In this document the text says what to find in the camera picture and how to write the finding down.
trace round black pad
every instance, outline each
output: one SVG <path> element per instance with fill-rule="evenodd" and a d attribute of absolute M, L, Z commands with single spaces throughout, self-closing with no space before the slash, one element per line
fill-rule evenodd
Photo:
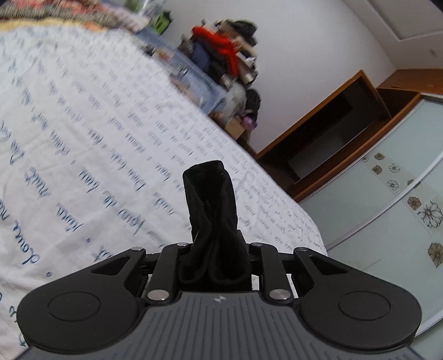
<path fill-rule="evenodd" d="M 383 296 L 369 291 L 355 291 L 343 295 L 338 307 L 347 316 L 356 320 L 377 320 L 385 316 L 391 306 Z"/>
<path fill-rule="evenodd" d="M 70 292 L 56 296 L 48 305 L 52 316 L 64 321 L 82 321 L 95 315 L 100 300 L 89 293 Z"/>
<path fill-rule="evenodd" d="M 50 352 L 80 354 L 123 338 L 139 316 L 125 283 L 144 255 L 128 250 L 31 291 L 17 309 L 25 341 Z"/>
<path fill-rule="evenodd" d="M 334 346 L 381 351 L 410 344 L 421 308 L 406 290 L 358 270 L 319 276 L 300 305 L 308 328 Z"/>

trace metal screw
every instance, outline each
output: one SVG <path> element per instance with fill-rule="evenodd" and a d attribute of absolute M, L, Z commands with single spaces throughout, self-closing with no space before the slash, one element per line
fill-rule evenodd
<path fill-rule="evenodd" d="M 274 289 L 269 292 L 269 297 L 274 300 L 287 300 L 291 293 L 285 289 Z"/>
<path fill-rule="evenodd" d="M 168 297 L 169 297 L 169 293 L 163 289 L 151 290 L 148 293 L 148 299 L 151 299 L 154 301 L 163 301 L 163 300 L 166 300 Z"/>

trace stacked items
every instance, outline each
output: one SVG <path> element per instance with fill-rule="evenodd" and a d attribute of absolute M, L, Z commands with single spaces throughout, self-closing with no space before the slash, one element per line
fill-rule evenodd
<path fill-rule="evenodd" d="M 204 20 L 201 27 L 192 29 L 190 39 L 182 36 L 179 46 L 212 80 L 228 90 L 226 107 L 212 117 L 225 129 L 228 124 L 238 123 L 234 138 L 256 128 L 260 96 L 249 89 L 258 75 L 256 30 L 256 25 L 245 20 L 223 20 L 214 25 Z"/>
<path fill-rule="evenodd" d="M 115 17 L 100 0 L 0 0 L 0 5 L 2 20 L 55 18 L 88 25 L 117 26 Z"/>

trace wooden cabinet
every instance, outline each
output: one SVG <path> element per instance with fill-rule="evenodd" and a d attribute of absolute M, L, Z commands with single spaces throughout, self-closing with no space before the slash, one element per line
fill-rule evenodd
<path fill-rule="evenodd" d="M 378 88 L 443 95 L 443 69 L 397 70 Z"/>
<path fill-rule="evenodd" d="M 256 159 L 300 201 L 350 165 L 395 123 L 380 94 L 359 71 Z"/>

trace pile of clothes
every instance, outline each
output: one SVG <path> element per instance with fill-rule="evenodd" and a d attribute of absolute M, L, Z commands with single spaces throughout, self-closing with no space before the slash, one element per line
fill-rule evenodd
<path fill-rule="evenodd" d="M 260 96 L 250 86 L 258 76 L 257 26 L 246 20 L 223 20 L 192 28 L 190 38 L 182 36 L 178 49 L 217 84 L 228 91 L 222 112 L 212 114 L 221 126 L 234 117 L 247 131 L 256 128 Z"/>

